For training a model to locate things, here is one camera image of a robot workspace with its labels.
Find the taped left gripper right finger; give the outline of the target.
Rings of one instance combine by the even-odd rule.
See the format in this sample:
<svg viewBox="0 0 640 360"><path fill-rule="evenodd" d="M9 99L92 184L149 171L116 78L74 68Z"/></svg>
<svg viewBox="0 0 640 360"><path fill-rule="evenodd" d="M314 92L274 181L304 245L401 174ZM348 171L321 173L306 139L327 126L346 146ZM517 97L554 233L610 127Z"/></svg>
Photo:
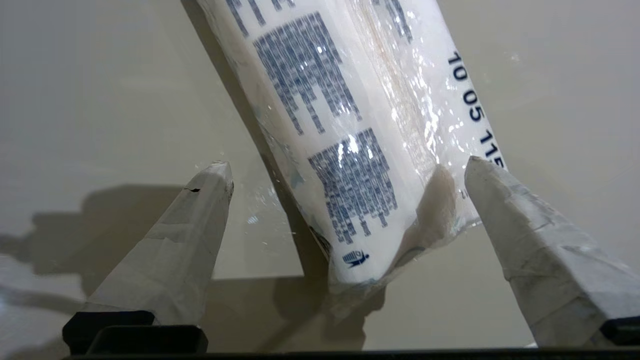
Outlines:
<svg viewBox="0 0 640 360"><path fill-rule="evenodd" d="M637 273L493 162L465 187L539 347L637 347Z"/></svg>

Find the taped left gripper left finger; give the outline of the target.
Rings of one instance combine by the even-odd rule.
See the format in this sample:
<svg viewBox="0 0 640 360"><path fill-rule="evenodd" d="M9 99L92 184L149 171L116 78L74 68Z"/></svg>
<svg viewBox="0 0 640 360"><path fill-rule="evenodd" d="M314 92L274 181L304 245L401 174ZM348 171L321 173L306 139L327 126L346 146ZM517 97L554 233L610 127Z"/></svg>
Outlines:
<svg viewBox="0 0 640 360"><path fill-rule="evenodd" d="M107 328L196 326L233 192L228 162L199 171L62 328L71 353L88 353Z"/></svg>

